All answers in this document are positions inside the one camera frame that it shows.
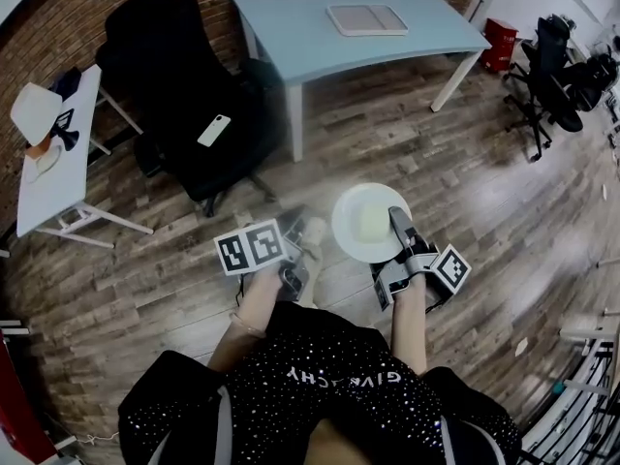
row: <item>plate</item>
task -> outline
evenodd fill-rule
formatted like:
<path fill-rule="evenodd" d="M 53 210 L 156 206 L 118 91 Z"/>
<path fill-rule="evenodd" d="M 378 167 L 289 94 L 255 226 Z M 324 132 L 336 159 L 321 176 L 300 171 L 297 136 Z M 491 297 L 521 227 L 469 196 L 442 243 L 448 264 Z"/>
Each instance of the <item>plate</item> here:
<path fill-rule="evenodd" d="M 356 236 L 361 208 L 368 203 L 384 206 L 399 206 L 411 218 L 411 210 L 403 197 L 390 187 L 378 183 L 358 184 L 345 191 L 331 213 L 331 228 L 340 248 L 360 262 L 377 264 L 387 262 L 398 255 L 403 247 L 390 228 L 386 239 L 377 243 L 364 243 Z"/>

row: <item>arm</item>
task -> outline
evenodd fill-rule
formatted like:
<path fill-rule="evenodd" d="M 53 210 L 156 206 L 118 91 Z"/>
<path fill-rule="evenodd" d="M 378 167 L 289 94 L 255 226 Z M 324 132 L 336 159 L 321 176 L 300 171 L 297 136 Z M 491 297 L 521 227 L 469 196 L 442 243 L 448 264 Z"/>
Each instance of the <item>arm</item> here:
<path fill-rule="evenodd" d="M 426 278 L 418 274 L 396 294 L 391 321 L 391 353 L 418 375 L 426 372 Z"/>
<path fill-rule="evenodd" d="M 215 348 L 207 366 L 217 372 L 228 372 L 247 355 L 257 341 L 264 338 L 275 300 L 282 287 L 279 264 L 256 273 L 241 306 Z"/>

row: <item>smartphone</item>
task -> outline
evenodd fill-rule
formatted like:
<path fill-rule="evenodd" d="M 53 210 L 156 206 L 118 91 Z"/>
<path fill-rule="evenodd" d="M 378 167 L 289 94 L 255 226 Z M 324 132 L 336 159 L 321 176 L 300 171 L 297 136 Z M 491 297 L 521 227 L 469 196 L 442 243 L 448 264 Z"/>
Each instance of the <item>smartphone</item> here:
<path fill-rule="evenodd" d="M 198 138 L 198 143 L 211 146 L 230 122 L 231 119 L 226 115 L 217 115 Z"/>

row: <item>white table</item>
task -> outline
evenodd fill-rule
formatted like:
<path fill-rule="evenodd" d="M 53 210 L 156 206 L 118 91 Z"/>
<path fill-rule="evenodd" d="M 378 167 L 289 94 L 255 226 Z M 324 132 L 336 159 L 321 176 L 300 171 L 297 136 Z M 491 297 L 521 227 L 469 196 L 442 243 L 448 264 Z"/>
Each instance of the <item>white table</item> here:
<path fill-rule="evenodd" d="M 444 0 L 233 0 L 248 52 L 270 61 L 286 87 L 294 160 L 303 156 L 303 83 L 357 67 L 408 57 L 467 52 L 430 106 L 439 110 L 483 50 L 482 34 Z M 409 27 L 405 36 L 342 36 L 330 5 L 389 5 Z"/>
<path fill-rule="evenodd" d="M 88 166 L 88 145 L 97 105 L 97 94 L 101 80 L 101 69 L 92 66 L 85 71 L 76 93 L 62 104 L 62 111 L 74 109 L 69 131 L 79 131 L 79 139 L 71 151 L 65 151 L 59 137 L 52 138 L 52 146 L 62 149 L 60 159 L 47 172 L 41 174 L 34 182 L 28 182 L 28 174 L 36 170 L 35 163 L 24 156 L 19 185 L 17 204 L 17 236 L 22 237 L 32 231 L 47 233 L 82 243 L 113 248 L 112 243 L 84 237 L 74 232 L 99 219 L 107 219 L 122 226 L 153 234 L 153 230 L 134 224 L 104 210 L 84 202 L 86 198 L 86 173 Z M 63 216 L 74 210 L 77 220 L 68 224 Z M 42 227 L 55 218 L 59 229 Z"/>

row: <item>brick wall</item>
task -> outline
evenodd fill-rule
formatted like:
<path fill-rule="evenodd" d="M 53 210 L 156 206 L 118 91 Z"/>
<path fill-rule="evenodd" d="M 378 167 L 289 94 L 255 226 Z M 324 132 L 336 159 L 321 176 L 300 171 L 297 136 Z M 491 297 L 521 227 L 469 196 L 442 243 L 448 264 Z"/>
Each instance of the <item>brick wall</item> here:
<path fill-rule="evenodd" d="M 33 81 L 49 85 L 59 72 L 94 62 L 105 41 L 106 16 L 125 0 L 26 0 L 0 27 L 0 233 L 16 218 L 24 140 L 9 112 L 19 89 Z M 220 60 L 234 67 L 244 53 L 231 0 L 199 0 L 206 32 Z M 470 0 L 447 0 L 458 11 Z M 104 138 L 122 129 L 110 111 L 98 111 Z"/>

